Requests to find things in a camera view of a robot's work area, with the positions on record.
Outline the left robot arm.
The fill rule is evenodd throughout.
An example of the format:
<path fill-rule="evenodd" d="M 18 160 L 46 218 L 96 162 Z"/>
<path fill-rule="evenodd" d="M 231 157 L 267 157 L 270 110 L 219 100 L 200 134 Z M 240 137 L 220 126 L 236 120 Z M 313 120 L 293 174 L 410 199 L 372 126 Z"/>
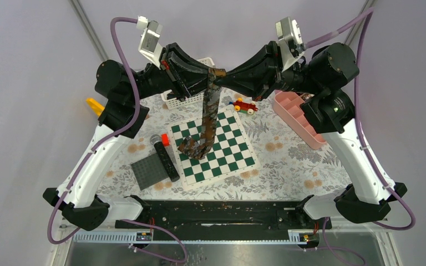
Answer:
<path fill-rule="evenodd" d="M 92 231 L 108 221 L 129 220 L 138 228 L 150 220 L 136 196 L 97 195 L 97 189 L 118 153 L 136 136 L 149 112 L 141 99 L 171 91 L 178 98 L 194 96 L 207 87 L 209 66 L 188 56 L 176 43 L 157 48 L 141 71 L 133 70 L 123 52 L 97 70 L 95 89 L 107 98 L 98 125 L 77 166 L 43 198 L 78 229 Z"/>

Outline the brown floral tie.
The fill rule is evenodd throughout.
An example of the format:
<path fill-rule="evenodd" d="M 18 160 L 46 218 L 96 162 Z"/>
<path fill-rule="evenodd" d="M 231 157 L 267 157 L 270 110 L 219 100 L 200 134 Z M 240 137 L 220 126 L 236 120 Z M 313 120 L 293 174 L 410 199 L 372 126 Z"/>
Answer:
<path fill-rule="evenodd" d="M 202 124 L 200 138 L 194 140 L 191 136 L 183 139 L 177 148 L 182 154 L 200 160 L 204 158 L 212 149 L 217 129 L 217 116 L 221 95 L 221 87 L 214 81 L 217 78 L 226 76 L 225 69 L 209 68 L 207 74 L 207 87 L 204 91 L 202 102 Z"/>

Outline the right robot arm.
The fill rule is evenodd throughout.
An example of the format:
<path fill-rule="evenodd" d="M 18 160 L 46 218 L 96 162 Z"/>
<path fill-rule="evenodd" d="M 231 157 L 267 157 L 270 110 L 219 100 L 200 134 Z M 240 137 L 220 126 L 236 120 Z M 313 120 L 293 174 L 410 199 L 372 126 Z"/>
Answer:
<path fill-rule="evenodd" d="M 401 202 L 405 184 L 393 181 L 367 144 L 359 122 L 356 101 L 342 90 L 359 75 L 359 57 L 343 43 L 317 50 L 310 62 L 286 68 L 283 49 L 275 42 L 264 46 L 247 62 L 215 79 L 223 86 L 256 101 L 274 90 L 309 93 L 301 104 L 304 117 L 330 145 L 350 177 L 350 184 L 326 195 L 303 199 L 296 221 L 312 227 L 320 218 L 342 216 L 355 223 L 383 225 L 390 203 Z"/>

